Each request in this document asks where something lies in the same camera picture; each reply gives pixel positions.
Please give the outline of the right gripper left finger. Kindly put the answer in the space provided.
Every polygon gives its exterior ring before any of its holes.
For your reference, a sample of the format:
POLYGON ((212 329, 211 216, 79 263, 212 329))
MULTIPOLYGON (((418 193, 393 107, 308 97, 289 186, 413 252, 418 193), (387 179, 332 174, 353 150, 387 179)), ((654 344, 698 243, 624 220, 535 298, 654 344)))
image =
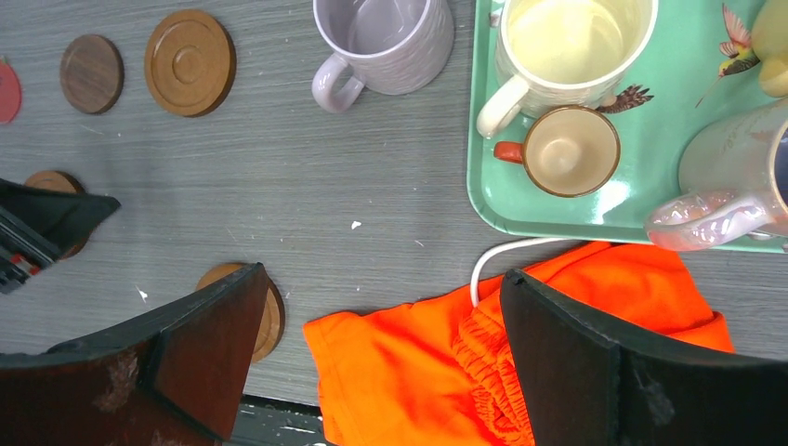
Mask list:
POLYGON ((1 358, 5 445, 219 445, 231 437, 268 276, 213 284, 40 354, 1 358))

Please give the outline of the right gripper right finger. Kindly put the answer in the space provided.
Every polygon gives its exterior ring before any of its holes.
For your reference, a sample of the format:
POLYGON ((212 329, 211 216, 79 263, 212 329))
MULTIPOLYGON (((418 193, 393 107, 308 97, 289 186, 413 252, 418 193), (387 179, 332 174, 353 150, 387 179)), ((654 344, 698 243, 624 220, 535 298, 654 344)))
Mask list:
POLYGON ((510 270, 500 302, 539 445, 783 445, 787 364, 656 334, 510 270))

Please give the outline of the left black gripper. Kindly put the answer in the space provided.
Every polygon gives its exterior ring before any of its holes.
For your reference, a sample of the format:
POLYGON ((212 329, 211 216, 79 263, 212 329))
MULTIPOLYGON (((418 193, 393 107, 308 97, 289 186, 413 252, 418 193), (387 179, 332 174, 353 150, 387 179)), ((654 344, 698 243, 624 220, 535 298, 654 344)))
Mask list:
POLYGON ((111 196, 1 181, 1 293, 54 265, 120 209, 111 196))

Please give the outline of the red round coaster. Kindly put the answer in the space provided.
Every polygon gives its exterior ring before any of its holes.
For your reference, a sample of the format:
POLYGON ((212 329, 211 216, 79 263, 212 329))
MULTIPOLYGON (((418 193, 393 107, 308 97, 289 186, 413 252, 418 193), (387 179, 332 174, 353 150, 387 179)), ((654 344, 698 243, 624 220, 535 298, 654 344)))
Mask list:
POLYGON ((0 122, 4 125, 11 123, 19 113, 22 91, 19 77, 4 57, 1 58, 0 69, 0 122))

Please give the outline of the dark walnut round coaster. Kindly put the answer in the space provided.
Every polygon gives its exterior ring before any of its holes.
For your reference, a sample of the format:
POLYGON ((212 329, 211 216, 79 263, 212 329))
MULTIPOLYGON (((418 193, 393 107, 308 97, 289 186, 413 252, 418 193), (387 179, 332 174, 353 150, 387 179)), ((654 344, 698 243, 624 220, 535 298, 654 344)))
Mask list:
POLYGON ((68 103, 85 114, 108 111, 122 93, 125 68, 115 44, 98 34, 75 38, 61 56, 59 81, 68 103))

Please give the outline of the small tan cup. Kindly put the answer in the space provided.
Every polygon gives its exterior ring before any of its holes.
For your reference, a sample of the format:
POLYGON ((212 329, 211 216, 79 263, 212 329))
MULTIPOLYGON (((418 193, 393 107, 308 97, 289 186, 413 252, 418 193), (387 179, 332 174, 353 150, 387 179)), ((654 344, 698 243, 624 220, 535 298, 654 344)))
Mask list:
POLYGON ((520 164, 538 189, 562 198, 601 189, 615 173, 622 143, 601 113, 565 106, 538 118, 521 142, 498 141, 495 159, 520 164))

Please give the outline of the cream white mug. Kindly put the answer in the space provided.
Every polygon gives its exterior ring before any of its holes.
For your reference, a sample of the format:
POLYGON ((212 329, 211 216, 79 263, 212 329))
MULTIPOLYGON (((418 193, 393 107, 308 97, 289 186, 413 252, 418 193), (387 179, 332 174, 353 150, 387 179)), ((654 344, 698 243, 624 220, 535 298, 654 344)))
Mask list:
POLYGON ((658 11, 654 0, 506 1, 494 50, 499 86, 477 131, 492 138, 520 114, 538 118, 565 105, 613 106, 658 11))

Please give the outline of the lilac ceramic mug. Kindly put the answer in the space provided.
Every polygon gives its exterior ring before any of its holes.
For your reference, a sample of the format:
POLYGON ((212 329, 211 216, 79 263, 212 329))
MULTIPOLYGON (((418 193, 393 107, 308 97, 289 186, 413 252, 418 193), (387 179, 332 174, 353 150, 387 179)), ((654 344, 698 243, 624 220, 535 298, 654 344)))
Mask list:
POLYGON ((312 11, 333 50, 311 84, 327 112, 345 112, 365 88, 388 96, 413 93, 440 74, 453 49, 453 15, 445 0, 314 0, 312 11))

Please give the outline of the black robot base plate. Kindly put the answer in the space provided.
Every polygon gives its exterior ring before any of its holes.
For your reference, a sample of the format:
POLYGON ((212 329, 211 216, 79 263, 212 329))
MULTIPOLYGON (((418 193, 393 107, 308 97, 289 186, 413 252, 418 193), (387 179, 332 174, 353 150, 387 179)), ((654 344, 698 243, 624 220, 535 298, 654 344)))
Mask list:
POLYGON ((243 395, 230 440, 224 445, 332 445, 319 407, 243 395))

